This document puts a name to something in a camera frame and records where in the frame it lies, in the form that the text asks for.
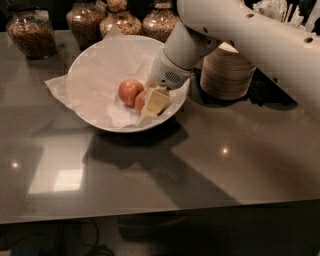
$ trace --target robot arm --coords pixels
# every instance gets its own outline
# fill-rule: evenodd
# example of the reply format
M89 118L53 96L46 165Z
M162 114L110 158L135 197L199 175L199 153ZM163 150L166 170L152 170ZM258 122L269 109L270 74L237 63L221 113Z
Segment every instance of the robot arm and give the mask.
M253 12L241 0L178 0L178 24L155 59L153 83L179 88L223 41L320 120L320 40Z

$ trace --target glass jar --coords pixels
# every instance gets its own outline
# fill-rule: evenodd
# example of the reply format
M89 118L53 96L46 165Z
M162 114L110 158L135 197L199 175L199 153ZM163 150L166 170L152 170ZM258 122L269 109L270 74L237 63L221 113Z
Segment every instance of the glass jar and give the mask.
M8 10L13 17L7 23L6 31L27 58L42 59L56 53L51 21L40 17L35 6L16 4L9 6Z
M153 10L143 19L143 33L165 43L178 21L172 0L154 0Z
M108 8L107 18L100 23L102 37L105 37L113 26L117 27L124 35L142 34L142 24L140 20L133 16L129 10L111 12Z
M99 25L105 17L92 0L74 1L66 20L81 50L102 40Z

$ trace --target white paper liner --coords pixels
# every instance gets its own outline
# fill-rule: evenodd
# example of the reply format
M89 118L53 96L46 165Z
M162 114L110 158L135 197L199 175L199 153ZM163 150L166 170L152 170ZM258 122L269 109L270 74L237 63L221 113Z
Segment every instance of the white paper liner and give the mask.
M148 79L153 59L163 43L142 36L123 35L111 30L99 43L85 50L69 73L45 81L52 95L88 123L110 131L139 131L172 116L187 97L189 81L170 91L170 101L161 116L143 122L134 108L118 97L121 81Z

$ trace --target red apple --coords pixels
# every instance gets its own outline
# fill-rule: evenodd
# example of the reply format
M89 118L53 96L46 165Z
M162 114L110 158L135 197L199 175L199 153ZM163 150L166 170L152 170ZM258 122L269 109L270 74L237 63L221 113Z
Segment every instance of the red apple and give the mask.
M134 107L137 95L144 91L143 85L135 79L126 79L119 85L119 98L129 107Z

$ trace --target black cable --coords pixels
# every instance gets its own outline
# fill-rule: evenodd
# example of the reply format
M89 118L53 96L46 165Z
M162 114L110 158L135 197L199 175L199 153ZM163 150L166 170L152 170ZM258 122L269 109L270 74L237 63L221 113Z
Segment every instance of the black cable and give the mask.
M99 256L99 255L115 256L112 250L110 250L106 245L99 245L100 231L99 231L98 224L92 218L90 219L90 221L95 227L96 239L93 245L84 244L86 246L91 247L91 250L89 250L89 252L87 252L84 256Z

